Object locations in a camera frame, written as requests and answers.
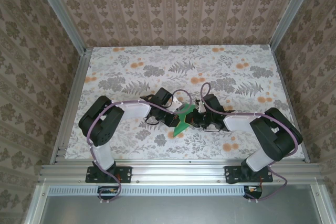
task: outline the gray leaf pattern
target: gray leaf pattern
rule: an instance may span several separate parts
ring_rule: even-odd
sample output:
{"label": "gray leaf pattern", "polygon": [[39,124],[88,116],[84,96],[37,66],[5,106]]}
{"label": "gray leaf pattern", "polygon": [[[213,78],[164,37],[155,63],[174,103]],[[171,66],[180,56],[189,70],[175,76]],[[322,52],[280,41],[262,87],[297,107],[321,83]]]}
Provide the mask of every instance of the gray leaf pattern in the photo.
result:
{"label": "gray leaf pattern", "polygon": [[[275,106],[292,121],[268,45],[95,48],[66,158],[91,158],[78,121],[99,96],[136,100],[163,87],[170,92],[185,89],[195,102],[204,82],[212,85],[225,110],[264,112]],[[175,95],[188,102],[183,92]],[[16,120],[12,114],[6,108],[2,116]],[[246,158],[260,148],[256,137],[247,132],[210,133],[193,127],[176,137],[173,132],[162,123],[148,125],[143,118],[121,121],[110,141],[112,155],[125,159]],[[291,157],[302,158],[301,148]]]}

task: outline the black mounting bracket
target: black mounting bracket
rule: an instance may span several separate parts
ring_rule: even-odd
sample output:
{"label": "black mounting bracket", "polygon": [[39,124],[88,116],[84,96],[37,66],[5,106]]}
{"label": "black mounting bracket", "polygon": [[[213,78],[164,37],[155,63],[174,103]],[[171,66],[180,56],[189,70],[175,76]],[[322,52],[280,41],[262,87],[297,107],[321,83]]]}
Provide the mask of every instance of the black mounting bracket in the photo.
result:
{"label": "black mounting bracket", "polygon": [[268,167],[265,166],[260,171],[252,174],[251,176],[247,177],[244,175],[242,171],[242,166],[224,166],[225,172],[225,180],[228,184],[235,184],[235,183],[258,183],[261,180],[262,182],[273,182],[272,173],[268,170]]}
{"label": "black mounting bracket", "polygon": [[[132,179],[132,167],[131,166],[116,166],[116,163],[112,165],[108,170],[113,174],[120,183],[130,183]],[[103,173],[93,162],[93,166],[88,167],[86,183],[116,183],[116,181],[109,175]]]}

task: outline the purple cable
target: purple cable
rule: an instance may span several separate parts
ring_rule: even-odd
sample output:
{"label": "purple cable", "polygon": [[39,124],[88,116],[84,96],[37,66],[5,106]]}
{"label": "purple cable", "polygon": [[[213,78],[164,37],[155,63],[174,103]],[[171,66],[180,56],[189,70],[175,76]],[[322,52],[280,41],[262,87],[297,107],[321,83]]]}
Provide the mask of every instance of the purple cable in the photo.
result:
{"label": "purple cable", "polygon": [[283,124],[281,123],[280,121],[276,120],[275,118],[272,118],[271,116],[268,116],[268,115],[265,115],[265,114],[262,114],[262,113],[251,113],[251,112],[233,112],[233,113],[225,113],[225,112],[219,112],[219,111],[216,111],[214,110],[213,108],[211,108],[208,104],[206,104],[206,102],[204,101],[204,98],[203,98],[203,88],[205,85],[208,85],[209,86],[209,90],[207,92],[207,94],[209,94],[210,92],[210,89],[211,89],[211,85],[209,82],[204,82],[202,87],[201,87],[201,101],[204,103],[204,105],[209,109],[211,110],[212,112],[214,113],[217,113],[217,114],[220,114],[220,115],[258,115],[258,116],[263,116],[269,120],[271,120],[272,122],[275,122],[276,124],[278,124],[279,126],[281,126],[285,131],[287,131],[287,133],[291,136],[291,138],[293,139],[293,142],[294,142],[294,150],[289,153],[286,157],[288,156],[291,156],[293,155],[295,152],[298,151],[298,148],[299,148],[299,144],[298,144],[298,141],[297,139],[295,138],[295,136],[293,135],[293,133]]}
{"label": "purple cable", "polygon": [[90,139],[90,135],[91,135],[91,132],[92,132],[94,126],[95,126],[96,123],[98,122],[98,120],[99,120],[99,119],[100,119],[100,118],[101,118],[101,117],[102,117],[102,116],[103,116],[103,115],[104,115],[110,108],[112,108],[113,106],[116,106],[116,105],[119,105],[119,104],[137,103],[137,102],[138,102],[138,103],[142,103],[142,104],[148,104],[148,105],[154,106],[154,107],[156,107],[156,108],[158,108],[158,109],[160,109],[160,110],[163,110],[163,111],[165,111],[165,112],[172,113],[172,114],[181,114],[181,113],[184,113],[184,111],[188,111],[188,110],[189,110],[190,106],[192,105],[193,99],[192,99],[191,95],[188,93],[188,91],[186,91],[186,90],[184,90],[184,89],[177,89],[177,90],[175,90],[175,91],[173,92],[173,94],[175,94],[175,93],[178,92],[178,91],[185,92],[185,93],[189,96],[190,103],[189,103],[189,106],[188,106],[187,109],[184,109],[184,110],[181,110],[181,111],[170,111],[170,110],[164,109],[164,108],[162,108],[162,107],[160,107],[160,106],[158,106],[158,105],[156,105],[156,104],[154,104],[154,103],[146,102],[146,101],[142,101],[142,100],[133,100],[133,101],[115,102],[115,103],[112,103],[112,104],[108,105],[105,109],[103,109],[103,111],[102,111],[102,112],[97,116],[97,118],[93,121],[93,123],[92,123],[92,125],[91,125],[91,127],[90,127],[90,129],[89,129],[89,131],[88,131],[87,138],[86,138],[86,141],[87,141],[88,145],[90,146],[90,152],[91,152],[91,155],[92,155],[92,157],[93,157],[93,161],[94,161],[94,163],[97,165],[97,167],[98,167],[103,173],[105,173],[105,174],[109,175],[110,177],[112,177],[112,178],[118,183],[118,186],[119,186],[119,187],[118,187],[117,194],[116,194],[111,200],[103,200],[103,199],[101,198],[101,192],[102,192],[103,190],[101,190],[101,191],[99,192],[99,199],[101,200],[101,202],[103,202],[103,201],[105,201],[105,202],[110,202],[110,201],[115,200],[116,197],[118,197],[118,196],[120,195],[120,193],[121,193],[121,183],[120,183],[120,181],[119,181],[113,174],[111,174],[111,173],[109,173],[108,171],[104,170],[104,169],[100,166],[100,164],[97,162],[96,156],[95,156],[95,154],[94,154],[94,152],[93,152],[93,149],[92,149],[93,142],[92,142],[92,140]]}
{"label": "purple cable", "polygon": [[[210,83],[208,83],[208,82],[205,82],[205,83],[202,85],[202,87],[201,87],[201,101],[204,103],[204,105],[205,105],[208,109],[210,109],[211,111],[213,111],[214,113],[222,114],[222,115],[232,115],[232,113],[223,113],[223,112],[216,111],[216,110],[212,109],[207,103],[205,103],[204,98],[203,98],[203,88],[204,88],[204,86],[205,86],[206,84],[209,86],[209,90],[208,90],[207,94],[209,94],[210,89],[211,89],[211,85],[210,85]],[[186,90],[184,90],[184,89],[177,89],[177,90],[175,90],[175,91],[173,92],[173,95],[174,95],[176,92],[178,92],[178,91],[183,91],[183,92],[185,92],[185,93],[189,96],[189,99],[190,99],[190,103],[189,103],[188,108],[187,108],[187,109],[184,109],[184,110],[182,110],[182,111],[174,111],[174,112],[173,112],[173,111],[169,111],[169,110],[167,110],[167,109],[165,109],[165,108],[163,108],[163,107],[160,107],[160,106],[158,106],[158,105],[156,105],[156,104],[154,104],[154,103],[151,103],[151,102],[146,102],[146,101],[142,101],[142,100],[133,100],[133,101],[115,102],[115,103],[110,104],[110,105],[107,106],[107,107],[106,107],[106,108],[105,108],[105,109],[104,109],[104,110],[97,116],[97,118],[94,120],[94,122],[92,123],[92,125],[91,125],[91,127],[90,127],[90,129],[89,129],[89,131],[88,131],[88,134],[87,134],[87,143],[88,143],[88,145],[90,146],[90,152],[91,152],[91,155],[92,155],[93,160],[94,160],[95,164],[97,165],[97,167],[98,167],[103,173],[105,173],[105,174],[111,176],[111,177],[118,183],[118,186],[119,186],[119,187],[118,187],[117,194],[116,194],[111,200],[103,200],[103,199],[101,198],[101,192],[104,191],[104,190],[101,190],[101,191],[99,192],[99,198],[100,198],[101,201],[107,201],[107,202],[109,202],[109,201],[115,200],[116,197],[119,196],[120,193],[121,193],[121,183],[119,182],[119,180],[118,180],[113,174],[111,174],[111,173],[109,173],[108,171],[104,170],[104,169],[100,166],[100,164],[97,162],[97,160],[96,160],[96,156],[94,155],[94,152],[93,152],[93,150],[92,150],[93,142],[92,142],[91,139],[90,139],[90,135],[91,135],[91,132],[92,132],[94,126],[95,126],[96,123],[98,122],[98,120],[105,114],[105,112],[107,112],[107,111],[108,111],[111,107],[113,107],[113,106],[116,106],[116,105],[119,105],[119,104],[137,103],[137,102],[138,102],[138,103],[142,103],[142,104],[148,104],[148,105],[154,106],[154,107],[156,107],[156,108],[158,108],[158,109],[160,109],[160,110],[163,110],[163,111],[168,112],[168,113],[171,113],[171,114],[181,114],[181,113],[184,113],[184,111],[189,110],[190,106],[192,105],[192,97],[191,97],[191,95],[190,95]],[[281,126],[284,130],[286,130],[286,131],[288,132],[288,134],[292,137],[292,139],[293,139],[293,141],[294,141],[295,149],[294,149],[294,151],[292,151],[291,153],[289,153],[287,156],[291,156],[291,155],[293,155],[293,154],[298,150],[298,142],[297,142],[295,136],[292,134],[292,132],[291,132],[285,125],[283,125],[283,124],[282,124],[281,122],[279,122],[278,120],[276,120],[276,119],[274,119],[274,118],[272,118],[272,117],[270,117],[270,116],[268,116],[268,115],[262,114],[262,113],[236,112],[236,113],[234,113],[234,114],[235,114],[235,115],[258,115],[258,116],[263,116],[263,117],[265,117],[265,118],[267,118],[267,119],[269,119],[269,120],[271,120],[271,121],[277,123],[279,126]],[[280,191],[281,189],[283,189],[283,188],[287,185],[287,180],[286,180],[284,177],[282,177],[282,176],[279,175],[279,174],[276,174],[276,173],[273,172],[270,168],[269,168],[269,170],[270,170],[273,174],[275,174],[276,176],[283,178],[283,179],[285,180],[285,183],[284,183],[284,185],[282,185],[278,190],[276,190],[274,193],[272,193],[272,194],[270,194],[269,196],[266,196],[266,197],[264,197],[264,198],[262,198],[262,199],[259,199],[259,200],[267,199],[267,198],[273,196],[274,194],[276,194],[278,191]]]}
{"label": "purple cable", "polygon": [[[204,105],[205,105],[209,110],[211,110],[211,111],[214,112],[214,113],[221,114],[221,115],[232,115],[232,114],[235,114],[235,115],[258,115],[258,116],[263,116],[263,117],[265,117],[265,118],[267,118],[267,119],[270,119],[272,122],[277,123],[277,124],[278,124],[279,126],[281,126],[285,131],[287,131],[287,133],[288,133],[288,134],[291,136],[291,138],[293,139],[293,142],[294,142],[294,145],[295,145],[295,149],[294,149],[294,151],[292,151],[291,153],[289,153],[286,157],[293,155],[293,154],[298,150],[298,147],[299,147],[299,145],[298,145],[298,141],[297,141],[297,139],[295,138],[295,136],[293,135],[293,133],[292,133],[286,126],[284,126],[284,124],[282,124],[280,121],[276,120],[275,118],[272,118],[272,117],[270,117],[270,116],[268,116],[268,115],[265,115],[265,114],[262,114],[262,113],[250,113],[250,112],[223,113],[223,112],[219,112],[219,111],[216,111],[216,110],[212,109],[208,104],[206,104],[206,102],[204,101],[204,98],[203,98],[203,88],[204,88],[205,85],[208,85],[208,86],[209,86],[209,90],[208,90],[208,92],[206,93],[206,95],[209,94],[210,89],[211,89],[211,85],[210,85],[209,82],[204,82],[204,83],[203,83],[203,85],[202,85],[202,87],[201,87],[201,101],[204,103]],[[274,175],[276,175],[276,176],[282,178],[282,179],[285,181],[285,183],[284,183],[279,189],[277,189],[275,192],[273,192],[273,193],[271,193],[270,195],[267,195],[267,196],[265,196],[265,197],[263,197],[263,198],[261,198],[261,199],[258,199],[258,200],[255,199],[255,198],[254,198],[253,196],[251,196],[250,194],[245,193],[247,196],[249,196],[249,197],[250,197],[252,200],[254,200],[254,201],[256,201],[256,200],[257,200],[257,201],[265,200],[265,199],[268,199],[268,198],[274,196],[275,194],[277,194],[278,192],[280,192],[280,191],[287,185],[287,183],[288,183],[288,181],[285,179],[285,177],[281,176],[280,174],[275,173],[269,166],[268,166],[268,169],[269,169],[269,171],[270,171],[271,173],[273,173]]]}
{"label": "purple cable", "polygon": [[271,193],[270,195],[267,195],[267,196],[265,196],[265,197],[263,197],[263,198],[260,198],[260,199],[256,199],[256,198],[253,197],[252,195],[245,193],[245,195],[247,195],[248,197],[251,198],[250,200],[254,200],[254,201],[262,201],[262,200],[268,199],[268,198],[274,196],[275,194],[277,194],[278,192],[280,192],[280,191],[281,191],[282,189],[284,189],[284,187],[287,185],[288,181],[285,179],[285,177],[283,177],[283,176],[281,176],[280,174],[274,172],[269,166],[268,166],[268,170],[269,170],[271,173],[273,173],[275,176],[277,176],[277,177],[279,177],[279,178],[282,178],[282,179],[285,181],[285,183],[284,183],[280,188],[278,188],[276,191],[274,191],[273,193]]}

